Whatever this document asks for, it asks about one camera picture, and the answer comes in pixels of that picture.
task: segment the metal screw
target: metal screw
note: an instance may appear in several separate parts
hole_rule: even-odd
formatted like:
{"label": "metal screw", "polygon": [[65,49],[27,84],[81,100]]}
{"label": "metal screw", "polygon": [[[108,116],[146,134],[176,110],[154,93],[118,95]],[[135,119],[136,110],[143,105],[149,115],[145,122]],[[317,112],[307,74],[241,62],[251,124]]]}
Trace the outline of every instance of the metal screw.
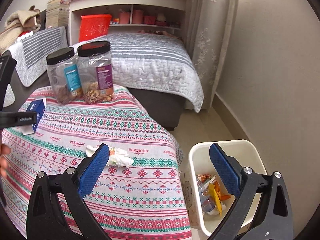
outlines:
{"label": "metal screw", "polygon": [[42,178],[43,176],[44,176],[44,172],[43,171],[38,173],[38,178]]}
{"label": "metal screw", "polygon": [[278,171],[276,171],[276,172],[275,172],[275,176],[279,179],[279,178],[281,178],[281,173],[278,172]]}
{"label": "metal screw", "polygon": [[67,169],[67,174],[73,174],[75,171],[75,168],[70,167]]}
{"label": "metal screw", "polygon": [[244,172],[247,174],[251,174],[252,173],[252,169],[250,167],[245,167],[244,168]]}

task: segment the blue and white carton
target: blue and white carton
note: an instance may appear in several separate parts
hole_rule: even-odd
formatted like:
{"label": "blue and white carton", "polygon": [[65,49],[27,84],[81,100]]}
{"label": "blue and white carton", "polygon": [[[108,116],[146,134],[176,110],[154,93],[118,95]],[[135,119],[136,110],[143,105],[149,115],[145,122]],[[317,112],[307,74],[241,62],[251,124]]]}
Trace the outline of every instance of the blue and white carton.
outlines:
{"label": "blue and white carton", "polygon": [[29,135],[36,132],[38,124],[43,116],[46,106],[46,98],[40,98],[32,101],[28,106],[26,112],[37,112],[37,123],[32,125],[21,126],[21,131],[23,135]]}

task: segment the white curtain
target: white curtain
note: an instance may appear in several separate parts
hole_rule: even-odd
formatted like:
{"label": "white curtain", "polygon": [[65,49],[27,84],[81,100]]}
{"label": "white curtain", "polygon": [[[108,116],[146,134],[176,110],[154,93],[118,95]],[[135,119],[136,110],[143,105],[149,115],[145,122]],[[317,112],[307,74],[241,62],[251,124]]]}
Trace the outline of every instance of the white curtain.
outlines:
{"label": "white curtain", "polygon": [[204,91],[204,109],[210,109],[218,86],[237,5],[238,0],[187,0],[184,41]]}

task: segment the white trash bin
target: white trash bin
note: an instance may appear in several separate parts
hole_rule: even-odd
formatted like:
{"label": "white trash bin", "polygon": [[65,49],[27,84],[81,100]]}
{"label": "white trash bin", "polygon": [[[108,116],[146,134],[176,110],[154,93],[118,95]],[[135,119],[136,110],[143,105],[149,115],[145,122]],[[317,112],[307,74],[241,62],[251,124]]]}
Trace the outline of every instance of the white trash bin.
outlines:
{"label": "white trash bin", "polygon": [[[231,198],[223,201],[227,208],[222,212],[221,217],[219,215],[208,215],[207,213],[202,215],[196,175],[216,175],[216,179],[220,183],[221,192],[227,192],[209,157],[209,148],[213,143],[218,143],[226,155],[235,157],[241,166],[249,166],[256,173],[267,174],[257,149],[251,142],[247,140],[204,142],[198,143],[192,147],[189,153],[188,164],[180,169],[182,171],[180,174],[180,179],[186,201],[190,225],[192,228],[202,230],[207,236],[210,236],[217,228],[235,199],[235,197],[232,195]],[[242,227],[252,221],[259,204],[260,195],[261,194],[255,195],[251,208],[244,220],[244,223],[242,224]]]}

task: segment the stack of books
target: stack of books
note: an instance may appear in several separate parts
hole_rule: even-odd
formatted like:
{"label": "stack of books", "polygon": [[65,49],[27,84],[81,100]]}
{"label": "stack of books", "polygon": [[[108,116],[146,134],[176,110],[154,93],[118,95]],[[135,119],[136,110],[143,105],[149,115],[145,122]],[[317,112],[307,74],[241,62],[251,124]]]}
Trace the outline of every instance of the stack of books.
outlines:
{"label": "stack of books", "polygon": [[49,0],[47,6],[45,28],[68,26],[69,1]]}

